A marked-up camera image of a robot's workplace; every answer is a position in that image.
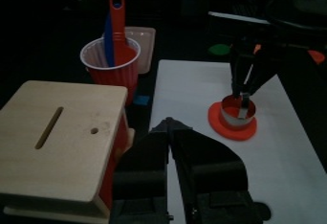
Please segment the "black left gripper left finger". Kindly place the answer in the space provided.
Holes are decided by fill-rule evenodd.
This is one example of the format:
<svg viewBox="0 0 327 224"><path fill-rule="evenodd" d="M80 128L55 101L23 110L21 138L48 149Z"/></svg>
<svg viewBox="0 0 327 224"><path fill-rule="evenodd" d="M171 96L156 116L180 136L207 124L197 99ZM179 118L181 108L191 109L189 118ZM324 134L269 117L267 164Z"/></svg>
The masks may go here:
<svg viewBox="0 0 327 224"><path fill-rule="evenodd" d="M168 119L123 154L112 178L108 224L168 224Z"/></svg>

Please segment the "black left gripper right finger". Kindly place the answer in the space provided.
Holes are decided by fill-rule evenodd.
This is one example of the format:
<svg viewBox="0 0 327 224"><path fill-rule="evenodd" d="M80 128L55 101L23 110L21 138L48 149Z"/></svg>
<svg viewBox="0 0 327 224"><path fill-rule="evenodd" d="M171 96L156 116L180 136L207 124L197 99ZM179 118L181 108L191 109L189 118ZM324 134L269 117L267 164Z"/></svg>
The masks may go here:
<svg viewBox="0 0 327 224"><path fill-rule="evenodd" d="M245 165L219 141L168 120L187 224L263 224Z"/></svg>

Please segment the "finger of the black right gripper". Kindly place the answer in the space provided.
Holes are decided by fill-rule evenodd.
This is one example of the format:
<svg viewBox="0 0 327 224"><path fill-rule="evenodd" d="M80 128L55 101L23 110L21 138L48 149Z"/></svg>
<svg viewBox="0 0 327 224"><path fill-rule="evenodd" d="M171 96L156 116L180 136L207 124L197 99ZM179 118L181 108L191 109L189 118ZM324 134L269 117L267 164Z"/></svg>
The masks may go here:
<svg viewBox="0 0 327 224"><path fill-rule="evenodd" d="M247 57L247 77L244 81L243 91L240 96L240 109L237 118L244 120L248 117L251 110L251 95L256 92L260 86L278 73L279 61L271 57L267 51L256 51L252 56Z"/></svg>
<svg viewBox="0 0 327 224"><path fill-rule="evenodd" d="M229 70L231 70L231 89L232 96L237 98L243 91L247 77L247 57L235 44L231 45Z"/></svg>

